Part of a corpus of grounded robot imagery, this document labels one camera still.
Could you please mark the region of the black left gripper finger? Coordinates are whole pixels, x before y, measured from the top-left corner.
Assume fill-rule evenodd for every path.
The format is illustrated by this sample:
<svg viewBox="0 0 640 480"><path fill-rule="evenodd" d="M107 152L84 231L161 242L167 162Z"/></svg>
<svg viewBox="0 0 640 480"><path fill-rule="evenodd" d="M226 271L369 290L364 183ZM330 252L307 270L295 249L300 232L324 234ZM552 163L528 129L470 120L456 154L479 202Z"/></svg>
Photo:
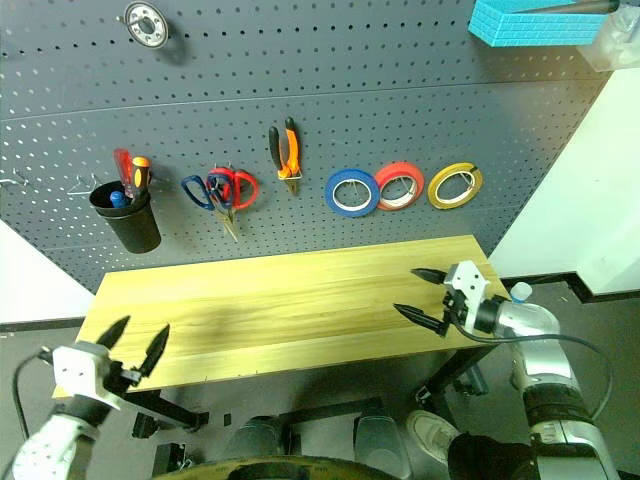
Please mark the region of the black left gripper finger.
<svg viewBox="0 0 640 480"><path fill-rule="evenodd" d="M150 376L155 366L164 353L170 333L170 325L167 324L151 341L146 349L146 357L138 371L142 376Z"/></svg>
<svg viewBox="0 0 640 480"><path fill-rule="evenodd" d="M99 338L96 340L96 344L111 350L121 338L124 330L129 323L130 316L126 315L121 319L113 323L107 330L105 330Z"/></svg>

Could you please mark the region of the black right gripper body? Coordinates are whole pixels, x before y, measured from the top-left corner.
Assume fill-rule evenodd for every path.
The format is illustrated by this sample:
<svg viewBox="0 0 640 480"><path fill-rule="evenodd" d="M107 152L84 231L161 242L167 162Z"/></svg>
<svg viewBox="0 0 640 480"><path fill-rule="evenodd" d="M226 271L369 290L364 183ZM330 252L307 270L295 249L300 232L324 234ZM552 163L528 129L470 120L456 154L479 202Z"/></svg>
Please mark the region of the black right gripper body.
<svg viewBox="0 0 640 480"><path fill-rule="evenodd" d="M464 326L468 314L468 285L456 279L445 279L446 293L443 298L443 321Z"/></svg>

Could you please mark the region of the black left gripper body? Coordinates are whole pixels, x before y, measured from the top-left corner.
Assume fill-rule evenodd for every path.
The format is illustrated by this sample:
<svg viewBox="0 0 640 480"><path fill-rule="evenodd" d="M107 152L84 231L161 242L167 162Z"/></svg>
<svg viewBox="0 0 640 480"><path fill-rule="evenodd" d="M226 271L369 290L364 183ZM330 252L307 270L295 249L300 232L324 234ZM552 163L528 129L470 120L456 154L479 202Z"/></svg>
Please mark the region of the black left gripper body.
<svg viewBox="0 0 640 480"><path fill-rule="evenodd" d="M106 376L106 390L117 396L122 396L132 386L138 386L143 375L137 369L124 369L120 361L112 361Z"/></svg>

